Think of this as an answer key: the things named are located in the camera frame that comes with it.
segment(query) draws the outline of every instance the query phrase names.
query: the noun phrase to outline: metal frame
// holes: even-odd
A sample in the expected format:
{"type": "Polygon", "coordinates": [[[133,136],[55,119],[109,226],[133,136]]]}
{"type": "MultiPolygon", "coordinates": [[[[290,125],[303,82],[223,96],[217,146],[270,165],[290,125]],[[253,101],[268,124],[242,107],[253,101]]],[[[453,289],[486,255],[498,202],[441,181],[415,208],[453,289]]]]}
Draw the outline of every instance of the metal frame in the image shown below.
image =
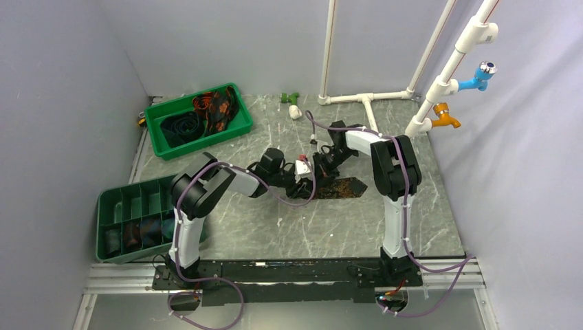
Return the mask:
{"type": "MultiPolygon", "coordinates": [[[[161,102],[161,98],[154,98],[153,104],[161,102]]],[[[137,148],[134,158],[129,183],[140,180],[141,167],[144,164],[144,157],[149,147],[148,130],[142,132],[142,138],[137,148]]],[[[440,269],[459,263],[459,258],[430,258],[420,259],[419,262],[431,269],[440,269]]],[[[424,290],[425,297],[428,297],[429,290],[445,290],[449,288],[457,273],[456,269],[444,273],[430,273],[421,270],[423,286],[407,287],[407,290],[424,290]]],[[[148,261],[127,263],[124,265],[114,265],[109,263],[94,263],[89,270],[87,285],[83,289],[83,295],[73,330],[87,330],[91,321],[91,316],[100,294],[172,294],[178,291],[152,290],[152,282],[155,268],[148,261]]],[[[376,287],[375,291],[389,291],[394,287],[376,287]]],[[[460,275],[454,289],[473,289],[482,321],[486,330],[499,330],[498,321],[492,308],[492,303],[487,294],[486,285],[478,261],[470,260],[462,274],[460,275]]]]}

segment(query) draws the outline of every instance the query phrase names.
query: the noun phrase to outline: blue faucet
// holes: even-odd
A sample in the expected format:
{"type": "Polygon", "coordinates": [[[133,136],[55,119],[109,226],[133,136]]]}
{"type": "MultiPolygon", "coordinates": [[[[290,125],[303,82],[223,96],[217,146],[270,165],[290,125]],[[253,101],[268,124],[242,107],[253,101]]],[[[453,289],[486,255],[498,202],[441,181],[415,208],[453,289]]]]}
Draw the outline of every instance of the blue faucet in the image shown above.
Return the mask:
{"type": "Polygon", "coordinates": [[[477,88],[479,91],[485,91],[488,88],[488,80],[496,73],[497,68],[492,62],[484,61],[480,63],[474,77],[467,81],[458,82],[458,91],[464,89],[477,88]]]}

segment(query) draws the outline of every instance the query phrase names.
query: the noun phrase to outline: orange and black fabric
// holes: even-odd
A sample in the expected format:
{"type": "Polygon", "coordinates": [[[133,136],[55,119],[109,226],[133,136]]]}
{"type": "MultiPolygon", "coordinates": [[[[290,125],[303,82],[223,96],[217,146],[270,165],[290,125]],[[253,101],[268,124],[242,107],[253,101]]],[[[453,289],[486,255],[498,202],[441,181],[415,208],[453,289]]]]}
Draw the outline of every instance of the orange and black fabric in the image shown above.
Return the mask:
{"type": "Polygon", "coordinates": [[[206,136],[225,131],[239,112],[239,104],[232,86],[207,91],[192,99],[195,112],[206,120],[206,136]]]}

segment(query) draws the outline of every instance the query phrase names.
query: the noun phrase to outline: robotic arm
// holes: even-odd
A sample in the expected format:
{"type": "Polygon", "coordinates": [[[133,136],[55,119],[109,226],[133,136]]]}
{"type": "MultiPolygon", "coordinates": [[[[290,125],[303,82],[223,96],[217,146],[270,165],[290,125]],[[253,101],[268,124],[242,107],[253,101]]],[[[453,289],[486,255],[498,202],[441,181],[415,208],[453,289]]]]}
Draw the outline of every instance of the robotic arm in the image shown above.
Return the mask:
{"type": "MultiPolygon", "coordinates": [[[[345,128],[342,121],[334,122],[332,128],[345,128]]],[[[186,193],[180,210],[175,208],[176,221],[183,221],[175,226],[176,244],[169,251],[166,264],[172,271],[176,269],[176,253],[180,259],[181,273],[187,278],[197,278],[200,260],[199,239],[204,219],[216,206],[225,191],[231,190],[248,197],[258,197],[267,191],[262,185],[282,187],[289,198],[308,198],[312,189],[329,186],[340,174],[337,167],[350,156],[358,153],[372,159],[375,185],[383,195],[385,207],[385,235],[381,248],[381,269],[384,276],[403,278],[409,272],[417,272],[407,256],[403,240],[403,199],[405,180],[397,161],[397,149],[403,155],[402,161],[410,181],[408,192],[407,220],[410,219],[410,204],[421,183],[419,165],[409,138],[405,135],[396,137],[398,144],[377,135],[363,131],[329,130],[333,145],[328,151],[313,154],[312,162],[305,156],[295,164],[285,163],[283,152],[269,148],[259,162],[251,164],[247,170],[234,170],[227,163],[220,163],[205,172],[201,179],[186,193]]],[[[180,195],[190,181],[210,164],[219,162],[209,153],[202,153],[184,172],[178,174],[170,184],[172,202],[176,206],[180,195]]]]}

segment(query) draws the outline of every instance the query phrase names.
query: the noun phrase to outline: green tray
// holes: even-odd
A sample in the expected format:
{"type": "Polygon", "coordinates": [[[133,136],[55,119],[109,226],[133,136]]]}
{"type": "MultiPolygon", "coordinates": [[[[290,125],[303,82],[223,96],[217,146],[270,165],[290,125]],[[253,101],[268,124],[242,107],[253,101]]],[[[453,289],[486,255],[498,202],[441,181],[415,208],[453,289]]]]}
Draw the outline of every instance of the green tray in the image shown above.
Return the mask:
{"type": "Polygon", "coordinates": [[[253,120],[251,115],[241,98],[241,93],[239,89],[233,83],[218,86],[215,88],[207,89],[205,91],[200,91],[199,93],[194,93],[187,95],[176,100],[169,102],[164,102],[157,104],[153,107],[149,107],[145,111],[146,123],[148,124],[148,129],[150,130],[150,138],[152,139],[152,147],[154,149],[154,154],[161,157],[163,160],[171,160],[173,158],[185,155],[187,153],[192,153],[193,151],[206,148],[213,144],[224,142],[226,140],[235,138],[237,136],[249,133],[251,131],[251,126],[253,125],[253,120]],[[239,101],[239,112],[229,123],[229,128],[217,134],[211,136],[206,136],[200,138],[196,141],[192,141],[187,144],[182,144],[175,148],[171,148],[166,142],[166,138],[160,129],[160,124],[168,116],[178,115],[185,113],[187,111],[193,110],[193,98],[206,93],[207,91],[213,91],[215,89],[224,89],[227,86],[233,86],[236,94],[236,99],[239,101]]]}
{"type": "Polygon", "coordinates": [[[106,190],[101,193],[97,209],[96,257],[108,263],[128,263],[135,259],[166,253],[170,249],[171,239],[162,237],[159,245],[142,247],[137,251],[126,251],[121,244],[121,253],[107,256],[105,249],[105,232],[117,230],[123,240],[126,223],[140,223],[144,219],[159,217],[161,221],[174,221],[174,207],[171,203],[170,182],[174,175],[130,184],[106,190]]]}

